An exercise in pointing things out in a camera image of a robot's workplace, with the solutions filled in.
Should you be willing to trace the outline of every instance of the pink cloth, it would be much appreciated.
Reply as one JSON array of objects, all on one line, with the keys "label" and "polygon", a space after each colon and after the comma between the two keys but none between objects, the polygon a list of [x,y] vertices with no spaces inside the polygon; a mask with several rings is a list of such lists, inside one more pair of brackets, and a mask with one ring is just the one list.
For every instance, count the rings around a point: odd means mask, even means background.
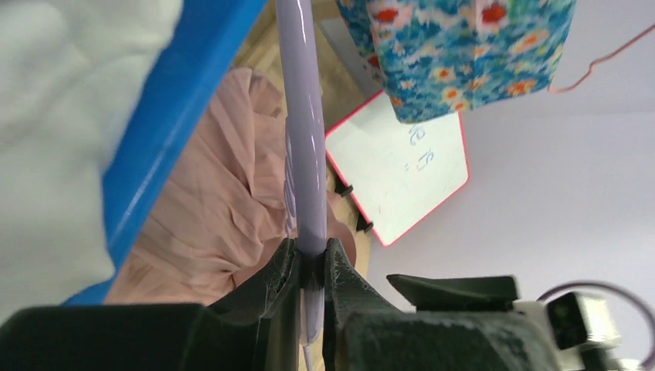
[{"label": "pink cloth", "polygon": [[[208,305],[266,264],[284,237],[287,218],[281,99],[251,69],[225,76],[106,303]],[[341,239],[354,263],[351,231],[331,208],[327,220],[329,236]]]}]

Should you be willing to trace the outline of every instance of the pink string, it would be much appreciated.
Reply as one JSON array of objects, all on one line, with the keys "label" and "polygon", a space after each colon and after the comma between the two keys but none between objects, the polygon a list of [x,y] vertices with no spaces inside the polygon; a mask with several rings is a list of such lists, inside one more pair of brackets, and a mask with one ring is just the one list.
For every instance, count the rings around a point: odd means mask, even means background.
[{"label": "pink string", "polygon": [[563,88],[559,88],[559,89],[555,89],[554,87],[548,87],[548,92],[553,93],[553,94],[560,94],[560,93],[566,93],[566,92],[569,92],[569,91],[575,89],[576,87],[578,87],[578,85],[580,85],[582,83],[582,81],[586,80],[586,78],[589,77],[589,75],[592,74],[594,66],[596,66],[596,64],[600,64],[600,63],[603,63],[603,62],[605,62],[607,60],[611,60],[612,58],[614,58],[615,56],[620,54],[623,50],[630,48],[639,39],[641,39],[644,36],[648,35],[653,30],[655,30],[655,23],[653,25],[651,25],[650,27],[648,27],[647,29],[644,29],[639,35],[633,37],[630,41],[623,44],[617,50],[614,50],[610,54],[608,54],[606,56],[603,56],[601,58],[598,58],[597,60],[594,60],[593,62],[591,62],[589,64],[589,70],[587,71],[587,73],[585,73],[585,75],[583,77],[581,77],[580,80],[576,81],[570,87],[563,87]]}]

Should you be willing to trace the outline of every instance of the floral fabric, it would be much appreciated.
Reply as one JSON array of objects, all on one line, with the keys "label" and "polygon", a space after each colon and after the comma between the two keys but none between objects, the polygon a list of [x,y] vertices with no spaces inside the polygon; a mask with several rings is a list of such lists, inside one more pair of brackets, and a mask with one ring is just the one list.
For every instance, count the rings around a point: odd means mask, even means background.
[{"label": "floral fabric", "polygon": [[547,87],[575,0],[337,0],[396,116],[417,123]]}]

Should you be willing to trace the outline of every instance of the red border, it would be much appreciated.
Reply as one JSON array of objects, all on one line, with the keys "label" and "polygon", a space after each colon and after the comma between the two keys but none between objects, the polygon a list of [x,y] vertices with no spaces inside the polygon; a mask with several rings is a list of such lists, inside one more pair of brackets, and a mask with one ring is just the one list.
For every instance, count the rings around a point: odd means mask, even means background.
[{"label": "red border", "polygon": [[[383,94],[383,93],[384,93],[384,90],[381,90],[381,91],[379,91],[378,93],[374,94],[373,97],[368,98],[368,99],[366,100],[366,102],[364,102],[361,106],[357,107],[357,109],[355,109],[354,111],[352,111],[348,116],[346,116],[346,117],[344,117],[343,119],[341,119],[341,121],[339,121],[339,123],[336,124],[333,128],[331,128],[330,130],[328,130],[328,131],[325,133],[325,138],[327,139],[327,138],[328,138],[328,137],[329,137],[329,136],[330,136],[330,135],[331,135],[335,130],[337,130],[340,126],[342,126],[343,123],[345,123],[345,122],[346,122],[350,117],[352,117],[352,116],[354,116],[355,114],[357,114],[359,111],[361,111],[362,108],[366,107],[366,105],[368,105],[369,103],[371,103],[372,100],[374,100],[375,98],[379,97],[379,96],[380,96],[381,94]],[[459,191],[460,191],[460,190],[461,190],[461,189],[462,189],[462,188],[463,188],[463,187],[464,187],[464,186],[469,182],[469,179],[470,179],[469,155],[468,155],[468,150],[467,150],[467,139],[466,139],[466,136],[465,136],[465,134],[464,134],[464,125],[463,125],[463,123],[462,123],[462,114],[461,114],[461,112],[459,113],[459,116],[460,116],[460,130],[462,131],[462,141],[463,141],[463,146],[464,146],[464,159],[465,159],[466,162],[467,162],[467,180],[466,180],[466,181],[465,181],[465,182],[464,182],[464,183],[463,183],[463,184],[462,184],[458,189],[455,189],[455,191],[454,191],[453,193],[451,193],[450,196],[446,197],[446,199],[444,199],[443,202],[441,202],[439,205],[435,206],[435,208],[432,209],[432,210],[430,210],[429,213],[427,213],[423,218],[421,218],[418,222],[414,223],[410,228],[408,228],[407,231],[403,232],[400,236],[398,236],[398,238],[396,238],[395,240],[393,240],[392,242],[390,242],[390,243],[388,243],[388,244],[386,244],[386,245],[382,242],[382,239],[380,239],[380,236],[378,235],[378,232],[375,230],[375,224],[374,224],[374,225],[373,225],[373,233],[375,234],[375,237],[378,238],[378,241],[380,242],[380,244],[382,245],[382,247],[390,247],[391,245],[393,245],[393,244],[394,244],[396,241],[398,241],[401,237],[405,236],[405,235],[409,232],[409,230],[411,230],[412,228],[414,228],[414,227],[416,226],[416,224],[421,223],[421,221],[423,221],[423,220],[424,220],[424,219],[425,219],[429,214],[431,214],[431,213],[432,213],[432,212],[433,212],[437,207],[443,205],[446,201],[448,201],[451,197],[453,197],[453,195],[454,195],[455,193],[459,192]],[[330,152],[329,152],[327,149],[325,150],[325,154],[326,154],[326,156],[327,156],[327,159],[328,159],[328,160],[330,161],[330,163],[332,164],[332,168],[334,168],[334,171],[337,173],[337,176],[341,179],[341,181],[342,181],[345,185],[348,185],[348,183],[346,182],[346,180],[345,180],[343,174],[341,173],[341,170],[339,170],[339,167],[337,167],[337,164],[334,162],[334,159],[332,158],[332,156],[330,156]],[[353,202],[355,203],[355,205],[357,205],[357,208],[359,209],[359,212],[364,216],[364,219],[366,219],[366,221],[370,223],[370,222],[371,222],[371,219],[368,218],[368,216],[366,215],[366,213],[362,210],[361,204],[359,203],[359,201],[357,200],[357,196],[355,195],[355,190],[353,190],[353,192],[351,193],[351,198],[352,198]]]}]

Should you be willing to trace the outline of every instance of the blue tray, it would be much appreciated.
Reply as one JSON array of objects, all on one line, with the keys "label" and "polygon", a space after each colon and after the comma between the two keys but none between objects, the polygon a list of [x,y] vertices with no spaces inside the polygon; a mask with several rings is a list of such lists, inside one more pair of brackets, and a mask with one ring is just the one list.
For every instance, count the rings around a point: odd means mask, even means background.
[{"label": "blue tray", "polygon": [[[114,265],[139,230],[266,0],[185,0],[171,45],[144,86],[114,163],[104,174],[104,221]],[[114,279],[66,305],[101,303]]]}]

